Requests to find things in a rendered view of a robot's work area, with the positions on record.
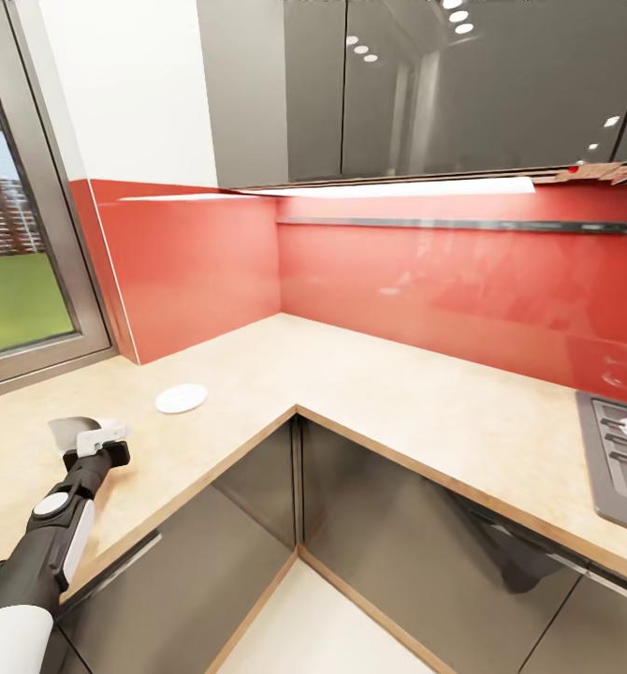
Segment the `saucer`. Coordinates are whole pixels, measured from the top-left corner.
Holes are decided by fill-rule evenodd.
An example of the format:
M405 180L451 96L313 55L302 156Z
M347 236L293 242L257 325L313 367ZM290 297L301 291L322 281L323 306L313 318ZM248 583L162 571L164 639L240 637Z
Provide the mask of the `saucer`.
M165 390L156 399L156 408L167 413L186 411L204 401L207 389L201 385L178 385Z

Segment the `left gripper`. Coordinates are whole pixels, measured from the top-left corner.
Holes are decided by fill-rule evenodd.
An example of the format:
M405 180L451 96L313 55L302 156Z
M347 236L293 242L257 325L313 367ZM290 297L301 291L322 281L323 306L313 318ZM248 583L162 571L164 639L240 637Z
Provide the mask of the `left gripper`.
M68 473L73 471L94 471L104 482L110 469L130 463L131 455L126 441L112 441L104 443L93 456L79 458L76 449L68 450L63 457Z

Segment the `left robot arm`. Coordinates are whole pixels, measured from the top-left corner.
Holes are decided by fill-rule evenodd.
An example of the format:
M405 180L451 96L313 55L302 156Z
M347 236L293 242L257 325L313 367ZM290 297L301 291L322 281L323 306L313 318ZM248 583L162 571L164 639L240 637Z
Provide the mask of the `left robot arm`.
M130 425L77 435L68 475L34 508L9 558L0 561L0 674L39 674L60 594L75 575L110 469L130 463Z

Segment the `paper coffee filter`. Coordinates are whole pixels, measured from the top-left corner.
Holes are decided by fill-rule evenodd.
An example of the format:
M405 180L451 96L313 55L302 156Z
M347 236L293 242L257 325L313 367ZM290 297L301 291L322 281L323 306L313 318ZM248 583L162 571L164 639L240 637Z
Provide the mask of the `paper coffee filter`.
M50 425L53 441L57 445L57 455L62 459L68 450L77 448L78 434L109 429L115 423L117 419L70 416L66 419L52 419L48 425Z

